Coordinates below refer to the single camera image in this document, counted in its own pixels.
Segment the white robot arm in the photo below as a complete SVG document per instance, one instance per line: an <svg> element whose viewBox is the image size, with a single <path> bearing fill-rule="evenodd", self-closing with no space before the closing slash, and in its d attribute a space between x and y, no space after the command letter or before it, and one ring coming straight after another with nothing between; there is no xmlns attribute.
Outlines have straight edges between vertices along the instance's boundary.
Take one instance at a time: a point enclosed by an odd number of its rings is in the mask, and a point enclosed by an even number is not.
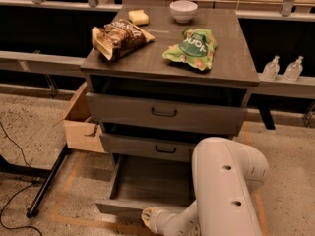
<svg viewBox="0 0 315 236"><path fill-rule="evenodd" d="M162 236L262 236L250 193L267 179L269 164L254 147L211 137L192 154L195 201L179 213L148 207L142 220Z"/></svg>

